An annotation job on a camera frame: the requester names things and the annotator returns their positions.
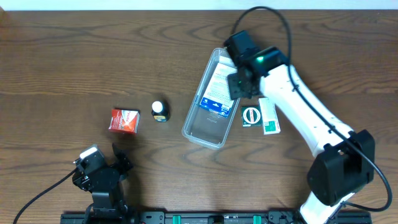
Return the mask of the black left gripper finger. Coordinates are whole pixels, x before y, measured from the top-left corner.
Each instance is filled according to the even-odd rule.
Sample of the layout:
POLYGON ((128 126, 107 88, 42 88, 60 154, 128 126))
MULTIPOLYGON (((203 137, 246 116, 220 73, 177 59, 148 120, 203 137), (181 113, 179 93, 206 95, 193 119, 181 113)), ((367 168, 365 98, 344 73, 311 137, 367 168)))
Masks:
POLYGON ((78 170, 73 175, 73 184, 82 190, 91 190, 93 188, 91 181, 92 175, 93 172, 83 172, 78 170))
POLYGON ((129 160, 127 155, 115 145, 115 143, 112 143, 112 148, 116 161, 111 167, 116 169, 120 174, 127 174, 127 172, 133 168, 132 162, 129 160))

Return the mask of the blue white medicine box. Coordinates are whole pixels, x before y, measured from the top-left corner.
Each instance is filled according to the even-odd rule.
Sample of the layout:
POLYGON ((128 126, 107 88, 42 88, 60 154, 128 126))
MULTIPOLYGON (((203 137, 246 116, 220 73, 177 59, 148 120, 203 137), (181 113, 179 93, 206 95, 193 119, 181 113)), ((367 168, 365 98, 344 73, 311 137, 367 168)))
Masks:
POLYGON ((209 84, 200 101, 200 107, 210 112, 227 118, 231 112, 234 101, 230 97, 228 75, 235 73, 236 69, 218 63, 209 84))

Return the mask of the red Panadol medicine box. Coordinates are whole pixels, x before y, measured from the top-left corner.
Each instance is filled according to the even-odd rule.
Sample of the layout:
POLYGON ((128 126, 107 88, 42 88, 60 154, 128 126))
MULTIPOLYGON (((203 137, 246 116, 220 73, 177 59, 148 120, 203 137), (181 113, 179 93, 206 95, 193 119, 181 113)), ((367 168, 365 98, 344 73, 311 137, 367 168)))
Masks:
POLYGON ((136 134, 140 112, 136 110, 112 109, 109 130, 118 133, 136 134))

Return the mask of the clear plastic container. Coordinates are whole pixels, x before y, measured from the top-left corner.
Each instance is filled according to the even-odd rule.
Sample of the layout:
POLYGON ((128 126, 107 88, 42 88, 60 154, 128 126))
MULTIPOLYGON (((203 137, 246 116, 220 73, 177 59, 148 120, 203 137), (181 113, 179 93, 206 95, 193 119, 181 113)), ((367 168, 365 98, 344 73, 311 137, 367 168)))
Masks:
POLYGON ((214 49, 182 128, 183 136, 189 141, 214 150, 224 146, 239 105, 239 100, 233 100, 234 103, 227 118, 200 107, 200 101, 218 63, 236 68, 225 49, 214 49))

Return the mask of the white green medicine box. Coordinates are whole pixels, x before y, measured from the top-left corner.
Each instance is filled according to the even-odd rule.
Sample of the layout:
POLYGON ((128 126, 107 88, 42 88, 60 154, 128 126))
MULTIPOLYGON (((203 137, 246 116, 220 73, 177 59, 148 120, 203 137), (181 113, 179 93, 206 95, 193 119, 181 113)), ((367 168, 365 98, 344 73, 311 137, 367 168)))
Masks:
POLYGON ((259 106, 261 109, 262 127, 264 130, 264 135, 279 134, 280 125, 275 109, 275 104, 269 98, 260 98, 259 106))

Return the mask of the small dark medicine bottle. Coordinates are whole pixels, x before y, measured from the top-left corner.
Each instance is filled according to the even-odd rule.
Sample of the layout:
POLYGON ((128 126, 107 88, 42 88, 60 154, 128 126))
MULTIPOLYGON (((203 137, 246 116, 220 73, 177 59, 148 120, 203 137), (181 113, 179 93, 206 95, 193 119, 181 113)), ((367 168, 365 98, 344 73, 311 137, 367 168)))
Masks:
POLYGON ((152 116, 158 122, 167 122, 170 119, 169 106, 165 101, 152 103, 152 116))

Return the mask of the dark green round-logo box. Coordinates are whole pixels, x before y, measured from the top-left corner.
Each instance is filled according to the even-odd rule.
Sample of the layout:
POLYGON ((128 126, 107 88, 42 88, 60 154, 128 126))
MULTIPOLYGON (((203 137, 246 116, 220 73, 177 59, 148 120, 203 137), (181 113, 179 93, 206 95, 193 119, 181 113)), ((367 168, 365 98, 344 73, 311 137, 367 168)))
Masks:
POLYGON ((262 115, 259 106, 243 106, 241 117, 244 128, 262 126, 262 115))

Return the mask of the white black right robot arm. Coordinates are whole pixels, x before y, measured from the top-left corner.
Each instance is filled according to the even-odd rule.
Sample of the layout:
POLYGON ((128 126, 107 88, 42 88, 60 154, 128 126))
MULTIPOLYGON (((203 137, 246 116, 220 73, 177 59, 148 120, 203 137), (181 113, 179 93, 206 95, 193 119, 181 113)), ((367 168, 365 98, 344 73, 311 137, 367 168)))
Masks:
POLYGON ((374 138, 355 132, 308 89, 276 47, 226 48, 238 71, 228 77, 232 99, 264 95, 301 134, 315 158, 307 174, 310 195, 300 207, 304 223, 327 223, 374 179, 374 138))

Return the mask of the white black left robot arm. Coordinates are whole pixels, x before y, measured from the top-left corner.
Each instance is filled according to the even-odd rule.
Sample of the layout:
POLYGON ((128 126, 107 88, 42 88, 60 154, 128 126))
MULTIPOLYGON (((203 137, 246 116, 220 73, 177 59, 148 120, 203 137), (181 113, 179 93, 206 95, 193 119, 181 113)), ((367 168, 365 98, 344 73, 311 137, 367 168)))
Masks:
POLYGON ((112 145, 116 162, 108 164, 104 154, 94 144, 83 150, 75 161, 76 172, 72 182, 89 192, 93 203, 86 209, 83 223, 128 223, 130 215, 124 199, 121 182, 133 168, 127 155, 112 145))

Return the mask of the black mounting rail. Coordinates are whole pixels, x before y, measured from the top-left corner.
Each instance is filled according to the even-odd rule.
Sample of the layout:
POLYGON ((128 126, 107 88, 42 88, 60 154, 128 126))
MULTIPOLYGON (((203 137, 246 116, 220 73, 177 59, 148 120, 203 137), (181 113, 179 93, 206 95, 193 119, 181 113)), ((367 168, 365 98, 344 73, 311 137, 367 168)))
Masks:
POLYGON ((304 220, 293 211, 271 210, 266 213, 165 213, 142 212, 129 219, 86 217, 83 213, 63 214, 61 224, 131 223, 131 224, 294 224, 304 220))

